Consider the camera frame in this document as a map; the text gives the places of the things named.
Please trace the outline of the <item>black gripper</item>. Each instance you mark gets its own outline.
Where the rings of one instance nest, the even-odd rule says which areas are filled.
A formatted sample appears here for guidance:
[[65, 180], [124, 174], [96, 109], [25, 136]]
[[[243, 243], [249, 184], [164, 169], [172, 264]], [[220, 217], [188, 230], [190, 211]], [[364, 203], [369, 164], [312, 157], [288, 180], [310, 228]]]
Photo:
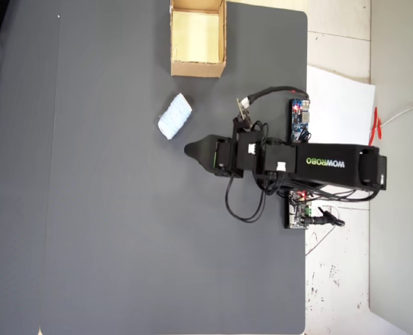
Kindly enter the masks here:
[[233, 138], [206, 136], [187, 144], [184, 153], [218, 177], [242, 179], [244, 171], [238, 167], [242, 148], [240, 141]]

